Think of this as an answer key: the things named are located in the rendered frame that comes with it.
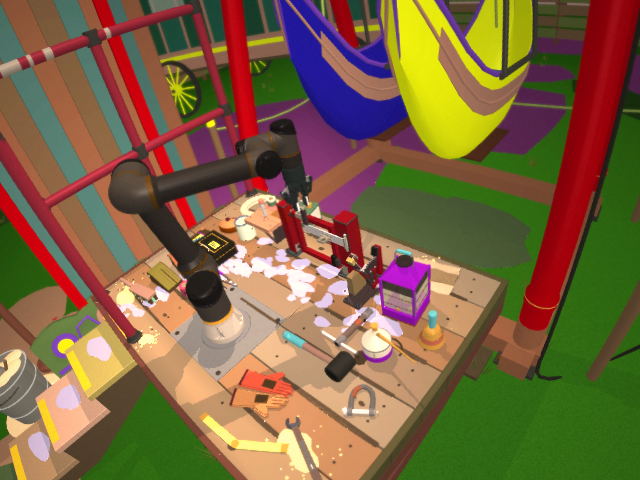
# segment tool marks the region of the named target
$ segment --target pair of gloves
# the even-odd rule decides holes
[[[291,384],[283,382],[283,377],[282,372],[263,375],[247,370],[239,384],[245,388],[236,388],[229,404],[232,407],[251,408],[262,418],[267,418],[268,409],[284,407],[289,402],[287,397],[293,393]]]

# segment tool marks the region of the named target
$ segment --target black box with gold design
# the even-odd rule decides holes
[[[236,242],[218,232],[199,231],[192,240],[205,247],[218,265],[238,253]]]

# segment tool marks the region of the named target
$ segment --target blue hammock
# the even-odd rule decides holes
[[[310,0],[274,2],[300,82],[331,128],[362,140],[407,117],[382,35],[356,50]]]

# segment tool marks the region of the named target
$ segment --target hammer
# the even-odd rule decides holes
[[[371,315],[373,315],[373,312],[375,312],[375,310],[371,307],[362,312],[360,316],[356,318],[356,320],[351,325],[349,325],[349,328],[347,328],[342,335],[335,339],[333,343],[335,343],[336,347],[339,347],[343,343],[346,343],[346,341],[349,340],[349,337],[355,333],[358,327],[366,322]]]
[[[318,350],[316,347],[309,345],[305,340],[301,339],[299,336],[286,331],[282,334],[285,340],[291,342],[298,348],[306,350],[311,355],[318,357],[320,360],[327,362],[327,365],[324,369],[324,373],[327,374],[334,382],[341,382],[344,377],[347,376],[353,367],[356,365],[356,360],[347,352],[340,352],[336,355],[336,358],[332,358],[321,350]]]
[[[300,451],[302,452],[302,456],[304,457],[304,461],[307,463],[307,468],[309,469],[309,473],[311,474],[311,478],[313,480],[322,480],[322,476],[316,467],[315,462],[313,461],[313,457],[311,456],[311,452],[309,452],[309,448],[307,444],[304,442],[304,438],[302,438],[302,433],[300,433],[300,417],[296,417],[295,423],[290,423],[287,418],[287,428],[293,430],[293,434],[296,436],[296,440],[298,441],[298,446],[300,447]]]

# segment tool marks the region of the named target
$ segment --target wagon wheel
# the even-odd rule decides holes
[[[178,113],[182,118],[190,117],[202,103],[200,83],[184,64],[168,60],[162,63],[167,75],[167,82],[171,88],[171,95],[176,102]]]
[[[252,77],[262,75],[271,66],[271,60],[255,60],[249,63]]]

